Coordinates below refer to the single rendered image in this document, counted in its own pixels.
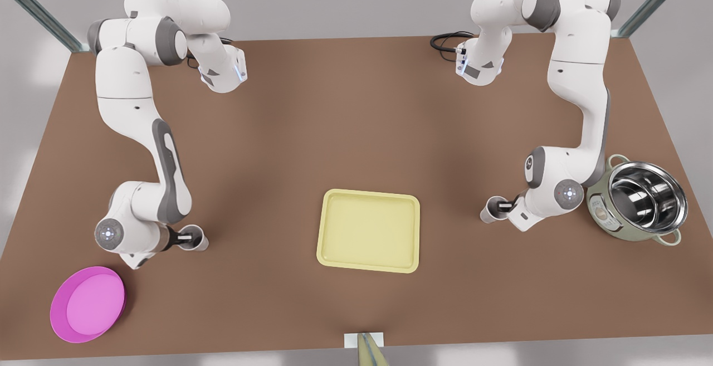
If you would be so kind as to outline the white IKEA cup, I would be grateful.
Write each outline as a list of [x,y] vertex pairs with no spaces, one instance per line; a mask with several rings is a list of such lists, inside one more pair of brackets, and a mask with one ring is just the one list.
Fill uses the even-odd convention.
[[191,232],[191,234],[193,234],[193,238],[194,238],[193,247],[180,247],[183,250],[204,251],[209,246],[209,241],[206,238],[206,234],[204,234],[204,231],[203,231],[203,229],[201,229],[200,226],[196,226],[196,225],[184,226],[180,229],[179,232]]
[[507,200],[502,196],[492,196],[488,199],[486,205],[480,213],[481,221],[486,223],[492,223],[507,219],[507,214],[503,215],[499,213],[499,201],[501,201],[502,199],[504,199],[505,201]]

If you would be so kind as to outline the yellow rectangular tray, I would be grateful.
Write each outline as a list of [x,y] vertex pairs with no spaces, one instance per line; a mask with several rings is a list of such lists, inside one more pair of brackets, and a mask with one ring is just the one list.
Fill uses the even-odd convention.
[[316,258],[329,267],[413,273],[419,265],[420,211],[411,195],[328,190]]

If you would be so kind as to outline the pink round plate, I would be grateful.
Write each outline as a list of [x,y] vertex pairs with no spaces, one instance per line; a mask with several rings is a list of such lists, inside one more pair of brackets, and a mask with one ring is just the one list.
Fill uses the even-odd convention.
[[85,343],[108,331],[123,313],[126,289],[117,272],[93,266],[75,272],[56,291],[50,307],[53,332]]

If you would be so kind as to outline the green pot with steel interior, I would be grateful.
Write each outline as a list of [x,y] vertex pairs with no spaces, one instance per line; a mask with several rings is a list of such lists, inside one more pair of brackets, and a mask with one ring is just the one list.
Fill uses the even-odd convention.
[[688,214],[682,186],[659,166],[609,156],[603,177],[587,190],[593,221],[622,241],[655,241],[672,247],[682,241]]

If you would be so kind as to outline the silver frame post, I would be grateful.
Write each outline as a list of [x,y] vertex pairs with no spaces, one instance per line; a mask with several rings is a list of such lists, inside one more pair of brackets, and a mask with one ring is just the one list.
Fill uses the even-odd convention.
[[611,38],[630,38],[666,0],[646,0],[619,29],[611,30]]
[[344,348],[357,349],[359,366],[389,366],[389,362],[382,353],[384,333],[346,333],[343,337]]
[[71,53],[87,53],[89,46],[81,43],[73,33],[65,28],[38,0],[14,0],[28,13],[40,26],[44,27],[51,36],[66,47]]

